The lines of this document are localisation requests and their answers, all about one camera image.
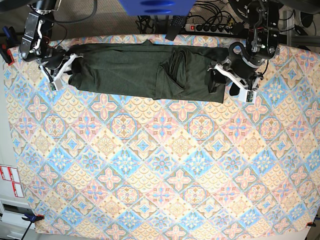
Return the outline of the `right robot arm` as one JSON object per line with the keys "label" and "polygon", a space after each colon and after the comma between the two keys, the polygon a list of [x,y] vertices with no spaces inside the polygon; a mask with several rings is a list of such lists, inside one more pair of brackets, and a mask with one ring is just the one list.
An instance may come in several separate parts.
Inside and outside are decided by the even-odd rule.
{"label": "right robot arm", "polygon": [[38,64],[51,92],[63,88],[62,75],[70,73],[73,61],[82,57],[75,53],[68,53],[59,44],[50,46],[52,29],[54,24],[58,24],[54,12],[59,9],[60,3],[59,0],[2,0],[0,2],[1,13],[24,5],[31,8],[21,40],[18,39],[18,34],[13,27],[2,28],[6,44],[0,46],[1,57],[9,66],[12,65],[15,61],[10,48],[18,46],[19,56],[24,61],[35,61]]}

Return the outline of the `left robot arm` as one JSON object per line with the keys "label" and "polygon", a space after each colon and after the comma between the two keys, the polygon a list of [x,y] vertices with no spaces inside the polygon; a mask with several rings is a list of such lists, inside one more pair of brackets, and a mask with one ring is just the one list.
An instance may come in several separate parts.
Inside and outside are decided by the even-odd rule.
{"label": "left robot arm", "polygon": [[279,53],[280,20],[279,5],[294,10],[318,14],[318,0],[251,0],[245,7],[246,15],[239,11],[236,1],[229,1],[231,8],[239,18],[248,23],[246,43],[232,43],[229,55],[224,61],[213,61],[208,67],[210,94],[223,93],[226,84],[232,83],[229,90],[231,96],[237,96],[242,102],[252,103],[256,100],[257,89],[264,75],[258,68],[264,61],[272,59]]}

